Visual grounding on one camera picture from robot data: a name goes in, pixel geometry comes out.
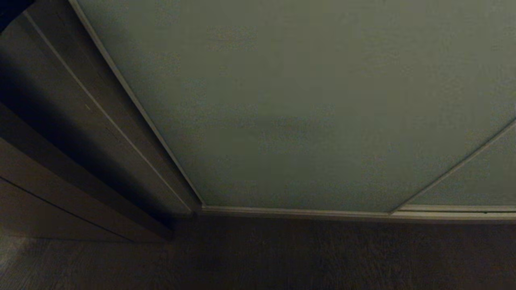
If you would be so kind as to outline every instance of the floor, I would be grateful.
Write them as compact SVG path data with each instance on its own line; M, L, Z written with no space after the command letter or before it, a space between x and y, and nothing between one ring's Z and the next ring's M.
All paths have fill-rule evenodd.
M515 289L516 225L203 217L169 244L0 238L1 289Z

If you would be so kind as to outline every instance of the baseboard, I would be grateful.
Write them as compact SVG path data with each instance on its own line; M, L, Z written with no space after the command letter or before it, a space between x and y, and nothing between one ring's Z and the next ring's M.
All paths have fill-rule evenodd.
M408 204L398 212L516 213L514 205L426 205Z
M516 223L516 212L416 212L395 213L292 210L285 208L256 208L232 206L203 206L201 215L257 218L330 219L374 222L431 222L431 223Z

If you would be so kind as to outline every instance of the wooden panel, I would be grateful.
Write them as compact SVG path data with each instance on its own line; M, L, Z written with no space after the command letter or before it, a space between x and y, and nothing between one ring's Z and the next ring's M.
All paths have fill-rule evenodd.
M0 176L133 241L172 232L68 158L0 103Z
M73 216L0 179L0 227L6 234L33 237L129 241Z

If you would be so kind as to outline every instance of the trim strip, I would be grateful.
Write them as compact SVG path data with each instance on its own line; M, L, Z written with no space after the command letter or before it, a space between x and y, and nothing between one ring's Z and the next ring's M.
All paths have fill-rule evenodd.
M516 213L516 206L408 204L400 208L398 212Z
M510 130L516 130L516 119L513 119L507 126L505 126L500 132L498 132L496 135L493 136L493 138L489 139L484 145L480 146L475 152L467 156L465 159L463 159L461 162L457 163L455 166L453 166L449 171L441 175L439 178L437 178L435 181L433 181L430 185L423 188L423 190L419 191L418 193L414 194L413 196L406 199L402 204L397 206L391 211L391 214L394 214L395 212L401 210L404 206L411 203L413 200L415 200L417 197L427 193L432 188L434 188L436 185L441 183L443 180L448 178L450 175L461 169L464 165L469 163L471 160L473 160L475 157L477 157L479 154L487 150L491 145L493 145L498 139L502 138L507 132Z
M253 208L231 206L203 206L201 215L261 218L333 219L374 222L508 222L516 223L516 213L450 213L450 212L344 212L318 210L290 210L285 208Z

